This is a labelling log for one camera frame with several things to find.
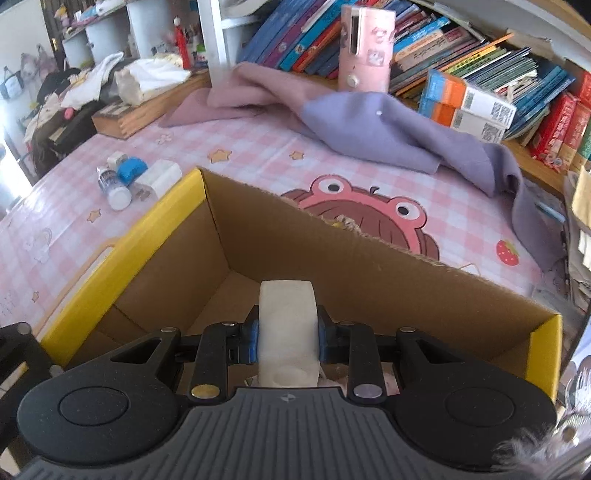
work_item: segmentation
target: paper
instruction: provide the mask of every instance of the paper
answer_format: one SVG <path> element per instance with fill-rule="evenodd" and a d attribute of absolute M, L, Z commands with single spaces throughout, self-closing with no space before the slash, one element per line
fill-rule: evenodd
<path fill-rule="evenodd" d="M 579 226 L 587 233 L 591 232 L 591 176 L 585 169 L 579 174 L 572 209 Z"/>

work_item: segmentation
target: white bottle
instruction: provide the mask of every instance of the white bottle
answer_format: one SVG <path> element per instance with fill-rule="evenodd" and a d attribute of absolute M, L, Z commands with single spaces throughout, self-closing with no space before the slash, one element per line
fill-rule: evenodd
<path fill-rule="evenodd" d="M 117 172 L 109 167 L 98 167 L 99 187 L 113 210 L 123 210 L 131 203 L 131 192 L 121 183 Z"/>

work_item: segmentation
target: white cloth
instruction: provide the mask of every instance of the white cloth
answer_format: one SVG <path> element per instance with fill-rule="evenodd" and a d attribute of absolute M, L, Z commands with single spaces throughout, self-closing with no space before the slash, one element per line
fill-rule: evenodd
<path fill-rule="evenodd" d="M 123 52 L 120 51 L 103 59 L 103 61 L 88 74 L 86 80 L 82 84 L 68 90 L 61 102 L 61 107 L 72 107 L 74 110 L 80 110 L 92 100 L 98 100 L 100 88 L 108 80 L 109 73 L 111 73 L 113 67 L 117 65 L 122 58 Z"/>
<path fill-rule="evenodd" d="M 121 99 L 130 105 L 140 105 L 185 82 L 190 72 L 167 60 L 139 59 L 115 73 Z"/>

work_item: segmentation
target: wooden box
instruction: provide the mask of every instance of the wooden box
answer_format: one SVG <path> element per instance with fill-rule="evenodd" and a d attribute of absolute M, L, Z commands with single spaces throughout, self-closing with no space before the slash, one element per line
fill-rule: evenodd
<path fill-rule="evenodd" d="M 107 105 L 92 116 L 92 121 L 98 133 L 125 140 L 163 116 L 172 107 L 180 105 L 192 91 L 210 86 L 209 72 L 198 72 L 181 85 L 140 106 L 134 107 L 121 100 Z"/>

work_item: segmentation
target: purple cloth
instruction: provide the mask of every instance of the purple cloth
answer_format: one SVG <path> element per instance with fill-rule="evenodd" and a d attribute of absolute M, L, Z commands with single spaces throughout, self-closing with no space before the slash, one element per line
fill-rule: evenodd
<path fill-rule="evenodd" d="M 263 106 L 289 128 L 349 157 L 428 174 L 439 165 L 457 170 L 490 197 L 504 192 L 515 196 L 513 230 L 543 271 L 564 257 L 560 239 L 543 222 L 507 147 L 439 125 L 390 95 L 334 92 L 303 76 L 241 63 L 226 83 L 186 102 L 178 107 L 182 115 L 172 112 L 166 120 L 191 124 L 244 116 L 251 114 L 244 107 Z"/>

